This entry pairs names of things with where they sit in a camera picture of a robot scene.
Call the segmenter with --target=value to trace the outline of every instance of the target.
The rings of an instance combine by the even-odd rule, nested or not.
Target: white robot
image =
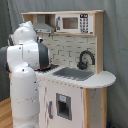
[[[39,91],[34,70],[50,65],[48,48],[37,43],[30,23],[23,23],[0,49],[0,70],[11,72],[10,97],[14,128],[39,128]]]

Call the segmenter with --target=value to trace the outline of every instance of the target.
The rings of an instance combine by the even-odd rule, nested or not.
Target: oven door
[[[80,14],[57,14],[57,32],[80,33]]]

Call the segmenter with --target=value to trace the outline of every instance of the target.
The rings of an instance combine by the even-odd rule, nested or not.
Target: tile backsplash
[[[95,56],[96,37],[69,35],[39,35],[43,43],[49,48],[53,64],[77,68],[82,51],[88,50]],[[95,66],[89,55],[83,56],[83,62],[88,62],[88,70],[95,71]]]

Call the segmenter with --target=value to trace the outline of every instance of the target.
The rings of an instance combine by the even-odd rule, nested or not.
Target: oven window
[[[63,29],[78,29],[78,18],[62,18]]]

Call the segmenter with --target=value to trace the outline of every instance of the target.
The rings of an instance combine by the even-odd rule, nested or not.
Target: sink
[[[64,78],[73,79],[77,81],[84,81],[88,79],[90,76],[92,76],[93,74],[94,73],[91,71],[84,71],[84,70],[69,68],[69,67],[62,68],[53,73],[54,76],[64,77]]]

